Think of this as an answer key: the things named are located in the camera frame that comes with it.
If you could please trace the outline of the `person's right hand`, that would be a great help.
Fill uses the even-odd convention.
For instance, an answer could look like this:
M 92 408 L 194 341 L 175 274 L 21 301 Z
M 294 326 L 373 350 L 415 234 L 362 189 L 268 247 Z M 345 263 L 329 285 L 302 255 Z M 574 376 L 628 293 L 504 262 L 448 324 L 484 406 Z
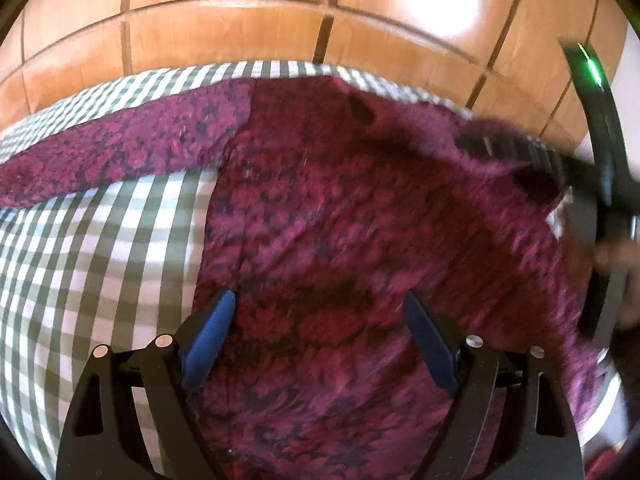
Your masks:
M 639 325 L 639 242 L 629 238 L 605 240 L 590 246 L 574 243 L 568 250 L 570 276 L 585 281 L 592 269 L 604 273 L 623 269 L 628 272 L 622 306 L 616 327 L 631 330 Z

